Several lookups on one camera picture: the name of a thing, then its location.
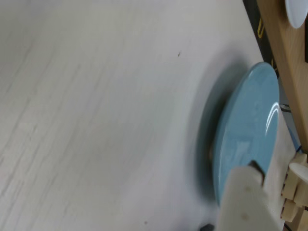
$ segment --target blue plate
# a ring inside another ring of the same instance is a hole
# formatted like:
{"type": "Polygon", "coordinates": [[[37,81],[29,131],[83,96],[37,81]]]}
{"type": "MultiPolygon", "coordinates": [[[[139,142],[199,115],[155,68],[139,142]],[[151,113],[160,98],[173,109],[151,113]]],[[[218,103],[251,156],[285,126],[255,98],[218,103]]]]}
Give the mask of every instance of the blue plate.
{"type": "Polygon", "coordinates": [[[213,148],[213,182],[218,204],[229,171],[255,160],[264,173],[276,142],[279,87],[274,69],[254,65],[227,102],[218,123],[213,148]]]}

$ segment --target black object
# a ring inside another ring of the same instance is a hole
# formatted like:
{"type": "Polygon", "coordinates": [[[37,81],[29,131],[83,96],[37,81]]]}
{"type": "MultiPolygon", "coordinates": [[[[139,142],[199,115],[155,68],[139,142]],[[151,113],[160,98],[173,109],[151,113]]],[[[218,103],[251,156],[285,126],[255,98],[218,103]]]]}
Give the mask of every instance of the black object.
{"type": "Polygon", "coordinates": [[[214,225],[211,225],[211,224],[207,224],[205,226],[203,226],[200,231],[213,231],[214,230],[214,225]]]}
{"type": "Polygon", "coordinates": [[[290,229],[290,227],[285,223],[284,224],[284,226],[285,226],[285,228],[288,230],[288,231],[292,231],[291,229],[290,229]]]}
{"type": "Polygon", "coordinates": [[[305,21],[305,62],[308,63],[308,20],[305,21]]]}
{"type": "Polygon", "coordinates": [[[261,14],[257,5],[257,0],[243,0],[251,27],[254,31],[262,58],[269,63],[275,70],[277,77],[279,76],[273,53],[270,48],[268,36],[266,34],[261,14]]]}

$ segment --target wooden shelf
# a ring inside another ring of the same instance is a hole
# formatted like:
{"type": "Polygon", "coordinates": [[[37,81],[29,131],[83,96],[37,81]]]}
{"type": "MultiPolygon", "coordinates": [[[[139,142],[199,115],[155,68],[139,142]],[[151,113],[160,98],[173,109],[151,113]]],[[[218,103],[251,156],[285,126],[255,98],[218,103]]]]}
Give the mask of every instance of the wooden shelf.
{"type": "Polygon", "coordinates": [[[291,27],[283,0],[257,2],[302,147],[308,151],[308,64],[305,62],[305,25],[299,29],[291,27]]]}

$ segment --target white table surface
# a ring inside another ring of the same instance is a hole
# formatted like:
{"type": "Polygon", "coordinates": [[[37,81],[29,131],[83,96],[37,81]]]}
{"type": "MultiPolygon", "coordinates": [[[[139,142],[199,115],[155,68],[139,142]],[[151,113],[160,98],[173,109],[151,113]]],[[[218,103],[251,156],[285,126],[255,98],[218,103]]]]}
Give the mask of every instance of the white table surface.
{"type": "Polygon", "coordinates": [[[1,0],[0,31],[1,231],[215,222],[195,146],[221,73],[262,61],[242,0],[1,0]]]}

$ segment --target yellow mark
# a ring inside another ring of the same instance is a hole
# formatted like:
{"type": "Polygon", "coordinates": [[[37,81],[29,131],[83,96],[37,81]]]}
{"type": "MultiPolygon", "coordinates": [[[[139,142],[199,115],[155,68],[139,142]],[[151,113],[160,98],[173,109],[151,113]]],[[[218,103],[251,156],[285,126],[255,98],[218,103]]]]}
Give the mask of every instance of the yellow mark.
{"type": "Polygon", "coordinates": [[[274,60],[273,58],[271,59],[271,67],[274,68],[274,60]]]}
{"type": "Polygon", "coordinates": [[[258,26],[258,37],[261,39],[264,32],[264,25],[262,24],[262,19],[260,18],[259,26],[258,26]]]}

